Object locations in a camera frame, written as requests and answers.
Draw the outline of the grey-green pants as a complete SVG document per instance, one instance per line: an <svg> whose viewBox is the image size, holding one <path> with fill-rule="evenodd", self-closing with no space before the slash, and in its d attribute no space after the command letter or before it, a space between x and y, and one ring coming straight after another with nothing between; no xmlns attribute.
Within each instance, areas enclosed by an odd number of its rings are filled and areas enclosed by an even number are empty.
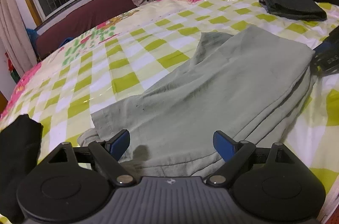
<svg viewBox="0 0 339 224"><path fill-rule="evenodd" d="M132 174L207 177L224 163L215 131L258 147L285 136L316 80L313 57L305 44L256 26L205 32L191 59L142 94L93 113L78 143L126 129L131 143L121 163Z"/></svg>

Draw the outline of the dark folded garment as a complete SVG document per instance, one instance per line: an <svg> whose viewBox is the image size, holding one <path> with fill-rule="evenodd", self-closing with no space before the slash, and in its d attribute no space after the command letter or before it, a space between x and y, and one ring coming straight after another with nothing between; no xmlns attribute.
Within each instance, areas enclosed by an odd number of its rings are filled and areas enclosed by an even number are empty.
<svg viewBox="0 0 339 224"><path fill-rule="evenodd" d="M326 12L313 0L259 0L272 15L303 21L325 21Z"/></svg>

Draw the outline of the checkered floral bed sheet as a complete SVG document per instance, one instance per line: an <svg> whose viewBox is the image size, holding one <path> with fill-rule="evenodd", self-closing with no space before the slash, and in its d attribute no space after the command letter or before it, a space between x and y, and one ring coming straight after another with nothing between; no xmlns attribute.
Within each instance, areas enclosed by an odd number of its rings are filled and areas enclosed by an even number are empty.
<svg viewBox="0 0 339 224"><path fill-rule="evenodd" d="M324 22L268 14L259 0L161 0L114 17L81 34L27 72L1 115L43 125L41 157L63 141L76 143L91 115L142 93L192 57L203 31L235 34L249 25L283 38L320 45L338 26L338 6L320 3Z"/></svg>

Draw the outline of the black folded garment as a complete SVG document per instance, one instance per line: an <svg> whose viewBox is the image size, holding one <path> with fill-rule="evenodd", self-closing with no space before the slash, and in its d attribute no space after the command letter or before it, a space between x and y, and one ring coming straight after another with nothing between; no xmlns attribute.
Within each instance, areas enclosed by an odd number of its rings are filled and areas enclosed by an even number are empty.
<svg viewBox="0 0 339 224"><path fill-rule="evenodd" d="M1 215L11 223L23 223L25 217L17 202L21 181L37 166L43 126L27 114L1 131Z"/></svg>

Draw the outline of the maroon window seat cushion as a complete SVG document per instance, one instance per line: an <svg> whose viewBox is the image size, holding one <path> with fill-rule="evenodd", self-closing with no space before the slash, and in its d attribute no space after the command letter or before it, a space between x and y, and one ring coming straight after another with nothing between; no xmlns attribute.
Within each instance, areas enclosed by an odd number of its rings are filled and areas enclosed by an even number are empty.
<svg viewBox="0 0 339 224"><path fill-rule="evenodd" d="M75 38L136 6L132 0L91 0L40 33L36 52L40 59L57 50L67 38Z"/></svg>

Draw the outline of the beige curtain left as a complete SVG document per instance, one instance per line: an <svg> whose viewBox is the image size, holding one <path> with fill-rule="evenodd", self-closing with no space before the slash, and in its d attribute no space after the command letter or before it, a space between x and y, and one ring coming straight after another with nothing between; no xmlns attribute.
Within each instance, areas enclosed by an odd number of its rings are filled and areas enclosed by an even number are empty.
<svg viewBox="0 0 339 224"><path fill-rule="evenodd" d="M1 0L1 41L19 76L37 65L37 58L15 0Z"/></svg>

